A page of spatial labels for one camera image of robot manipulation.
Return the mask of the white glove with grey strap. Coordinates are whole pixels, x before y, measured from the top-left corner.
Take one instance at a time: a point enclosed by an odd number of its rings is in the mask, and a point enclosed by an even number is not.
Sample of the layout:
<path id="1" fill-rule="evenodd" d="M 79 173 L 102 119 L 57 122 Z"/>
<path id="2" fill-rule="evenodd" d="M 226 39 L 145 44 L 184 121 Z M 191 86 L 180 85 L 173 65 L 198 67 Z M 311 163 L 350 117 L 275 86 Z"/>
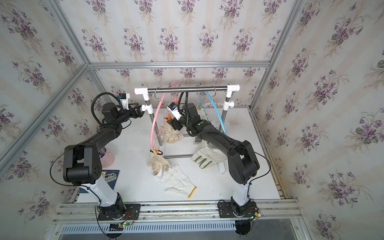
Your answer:
<path id="1" fill-rule="evenodd" d="M 191 160 L 197 164 L 200 169 L 206 169 L 221 164 L 227 161 L 228 158 L 211 143 L 202 142 L 202 147 L 192 155 Z"/>

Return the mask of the blue wavy hanger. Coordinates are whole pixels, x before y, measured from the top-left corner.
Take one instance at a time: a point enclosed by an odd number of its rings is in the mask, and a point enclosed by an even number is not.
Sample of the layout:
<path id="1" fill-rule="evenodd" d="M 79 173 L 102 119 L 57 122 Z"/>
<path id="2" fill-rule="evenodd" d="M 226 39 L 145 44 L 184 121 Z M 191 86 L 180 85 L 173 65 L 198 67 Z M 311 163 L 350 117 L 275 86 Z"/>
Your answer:
<path id="1" fill-rule="evenodd" d="M 226 135 L 227 131 L 226 131 L 226 127 L 225 127 L 225 124 L 224 124 L 224 120 L 223 120 L 222 116 L 219 113 L 219 109 L 218 109 L 218 107 L 217 107 L 213 97 L 208 92 L 204 92 L 204 94 L 210 100 L 210 103 L 211 103 L 212 107 L 214 107 L 215 110 L 217 111 L 217 114 L 218 114 L 218 117 L 219 117 L 219 121 L 220 121 L 221 131 Z M 202 99 L 200 93 L 197 93 L 197 96 L 198 96 L 198 109 L 199 109 L 199 106 L 202 106 L 202 104 L 203 104 L 203 99 Z"/>

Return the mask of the beige knit glove red cuff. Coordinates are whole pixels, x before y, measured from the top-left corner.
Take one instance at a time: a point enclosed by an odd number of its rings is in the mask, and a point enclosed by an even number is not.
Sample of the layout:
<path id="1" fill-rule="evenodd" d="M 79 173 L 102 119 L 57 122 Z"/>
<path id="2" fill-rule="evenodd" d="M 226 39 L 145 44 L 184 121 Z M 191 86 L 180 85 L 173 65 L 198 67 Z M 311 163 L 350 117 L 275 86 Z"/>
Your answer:
<path id="1" fill-rule="evenodd" d="M 161 171 L 167 172 L 172 167 L 169 161 L 164 158 L 163 154 L 156 155 L 152 150 L 150 150 L 150 152 L 151 155 L 147 165 L 152 168 L 153 176 L 157 176 Z"/>

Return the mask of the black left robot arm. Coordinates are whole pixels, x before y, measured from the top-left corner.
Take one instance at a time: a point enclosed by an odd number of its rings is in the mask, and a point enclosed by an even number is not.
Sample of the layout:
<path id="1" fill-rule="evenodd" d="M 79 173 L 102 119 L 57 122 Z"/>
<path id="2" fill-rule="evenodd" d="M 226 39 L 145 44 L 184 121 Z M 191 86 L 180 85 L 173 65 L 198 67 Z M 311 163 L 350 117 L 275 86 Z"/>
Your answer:
<path id="1" fill-rule="evenodd" d="M 99 131 L 89 139 L 69 145 L 60 155 L 63 158 L 64 187 L 79 187 L 86 190 L 96 200 L 97 214 L 108 220 L 133 220 L 134 215 L 123 203 L 122 196 L 113 190 L 102 175 L 103 166 L 99 156 L 100 151 L 111 141 L 118 138 L 124 129 L 123 123 L 131 119 L 141 118 L 144 112 L 140 107 L 129 105 L 129 96 L 112 93 L 116 102 L 103 105 L 102 120 L 97 119 Z"/>

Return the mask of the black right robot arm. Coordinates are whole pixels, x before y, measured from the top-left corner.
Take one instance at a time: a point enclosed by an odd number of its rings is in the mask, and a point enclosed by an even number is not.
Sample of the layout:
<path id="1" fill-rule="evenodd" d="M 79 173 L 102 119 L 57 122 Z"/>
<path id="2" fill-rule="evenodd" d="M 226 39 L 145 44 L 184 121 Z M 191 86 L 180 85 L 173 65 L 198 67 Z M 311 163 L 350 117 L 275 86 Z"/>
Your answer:
<path id="1" fill-rule="evenodd" d="M 193 162 L 201 169 L 215 164 L 227 162 L 232 179 L 236 182 L 231 197 L 231 208 L 235 216 L 243 217 L 251 211 L 255 216 L 259 214 L 256 204 L 249 196 L 250 186 L 260 169 L 258 157 L 249 141 L 240 142 L 226 135 L 224 130 L 218 130 L 208 120 L 198 114 L 194 104 L 185 99 L 183 106 L 180 103 L 170 103 L 168 110 L 173 118 L 168 120 L 171 129 L 178 131 L 185 128 L 188 135 L 207 142 L 192 156 Z"/>

